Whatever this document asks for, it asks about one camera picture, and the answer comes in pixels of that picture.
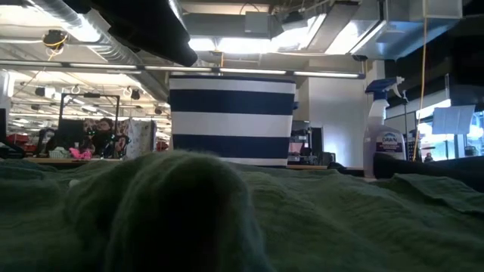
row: spray nozzle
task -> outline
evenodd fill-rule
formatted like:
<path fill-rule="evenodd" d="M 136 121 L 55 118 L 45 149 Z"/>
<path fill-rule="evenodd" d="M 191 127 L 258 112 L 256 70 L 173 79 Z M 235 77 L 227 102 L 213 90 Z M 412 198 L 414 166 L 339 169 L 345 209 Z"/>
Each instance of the spray nozzle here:
<path fill-rule="evenodd" d="M 399 93 L 398 85 L 404 81 L 405 79 L 400 76 L 389 78 L 389 79 L 374 80 L 366 88 L 365 93 L 366 94 L 373 93 L 375 100 L 379 100 L 379 99 L 386 100 L 387 92 L 390 90 L 393 90 L 393 92 L 397 97 L 402 98 L 402 96 Z"/>

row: pink object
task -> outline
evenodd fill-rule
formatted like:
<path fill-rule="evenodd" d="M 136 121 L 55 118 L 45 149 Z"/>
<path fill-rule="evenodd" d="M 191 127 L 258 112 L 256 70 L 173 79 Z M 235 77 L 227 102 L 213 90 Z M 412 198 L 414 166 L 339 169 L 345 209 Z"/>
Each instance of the pink object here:
<path fill-rule="evenodd" d="M 73 154 L 73 157 L 76 159 L 91 159 L 92 155 L 90 151 L 85 151 L 84 153 L 80 153 L 76 148 L 70 148 L 69 151 Z"/>

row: blue and white striped basket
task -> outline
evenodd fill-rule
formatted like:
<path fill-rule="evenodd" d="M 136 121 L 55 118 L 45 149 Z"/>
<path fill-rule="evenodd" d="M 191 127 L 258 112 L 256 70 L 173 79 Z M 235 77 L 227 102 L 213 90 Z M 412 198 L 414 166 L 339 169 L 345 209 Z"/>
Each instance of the blue and white striped basket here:
<path fill-rule="evenodd" d="M 296 84 L 239 76 L 171 76 L 174 149 L 286 166 Z"/>

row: white wall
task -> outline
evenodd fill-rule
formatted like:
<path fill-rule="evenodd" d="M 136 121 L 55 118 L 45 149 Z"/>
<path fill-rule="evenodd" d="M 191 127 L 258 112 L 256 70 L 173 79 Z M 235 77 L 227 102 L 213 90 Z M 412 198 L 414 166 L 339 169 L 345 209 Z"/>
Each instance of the white wall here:
<path fill-rule="evenodd" d="M 373 102 L 365 89 L 382 78 L 384 62 L 375 61 L 366 79 L 309 79 L 311 126 L 323 128 L 324 151 L 335 153 L 344 166 L 363 166 L 363 136 Z"/>
<path fill-rule="evenodd" d="M 305 80 L 296 92 L 299 108 L 294 110 L 293 119 L 296 121 L 309 121 L 309 80 Z"/>

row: spray bottle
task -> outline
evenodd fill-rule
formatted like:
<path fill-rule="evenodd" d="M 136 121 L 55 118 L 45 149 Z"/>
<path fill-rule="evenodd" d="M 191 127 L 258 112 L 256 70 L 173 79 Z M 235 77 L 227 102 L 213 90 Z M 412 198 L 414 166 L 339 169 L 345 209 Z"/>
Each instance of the spray bottle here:
<path fill-rule="evenodd" d="M 398 97 L 397 85 L 404 81 L 401 77 L 373 81 L 365 93 L 373 93 L 368 124 L 363 141 L 363 165 L 366 178 L 374 178 L 373 161 L 375 153 L 385 153 L 396 159 L 406 159 L 403 134 L 397 129 L 385 126 L 386 108 L 389 106 L 387 93 L 393 90 Z"/>

